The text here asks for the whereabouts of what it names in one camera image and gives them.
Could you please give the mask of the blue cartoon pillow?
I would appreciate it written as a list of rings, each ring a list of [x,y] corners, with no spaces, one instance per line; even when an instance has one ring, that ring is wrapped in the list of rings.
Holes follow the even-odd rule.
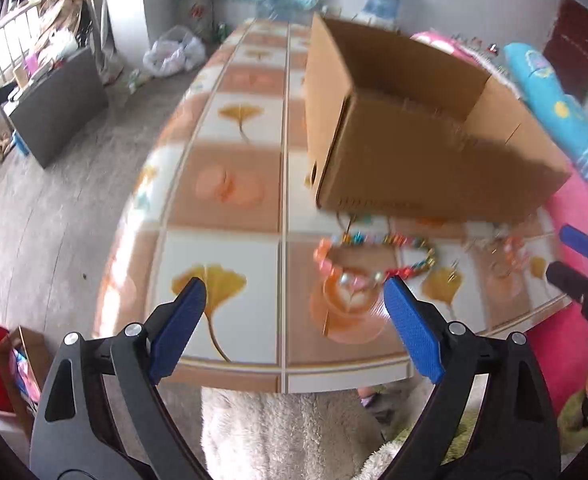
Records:
[[[584,109],[563,90],[553,66],[538,50],[512,42],[503,52],[527,106],[588,182],[588,117]]]

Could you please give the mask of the dark red door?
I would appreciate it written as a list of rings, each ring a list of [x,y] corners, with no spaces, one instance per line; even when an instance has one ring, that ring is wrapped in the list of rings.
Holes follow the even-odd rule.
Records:
[[[561,0],[544,57],[563,90],[580,104],[588,98],[588,9],[576,0]]]

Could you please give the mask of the brown cardboard box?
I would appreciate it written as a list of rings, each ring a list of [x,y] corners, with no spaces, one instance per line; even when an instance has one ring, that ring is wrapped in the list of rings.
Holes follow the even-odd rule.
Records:
[[[316,16],[304,95],[322,210],[516,223],[571,175],[497,78],[394,32]]]

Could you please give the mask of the dark grey cabinet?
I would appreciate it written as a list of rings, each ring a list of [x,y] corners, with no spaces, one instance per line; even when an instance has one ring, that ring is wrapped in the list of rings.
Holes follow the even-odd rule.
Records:
[[[83,48],[32,84],[4,111],[41,168],[47,168],[78,131],[108,107],[93,53]]]

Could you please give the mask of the white plastic bag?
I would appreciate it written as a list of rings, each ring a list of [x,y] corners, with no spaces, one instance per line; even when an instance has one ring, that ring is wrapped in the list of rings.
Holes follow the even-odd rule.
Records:
[[[187,27],[177,25],[160,35],[142,58],[143,68],[155,78],[190,72],[206,62],[202,40]]]

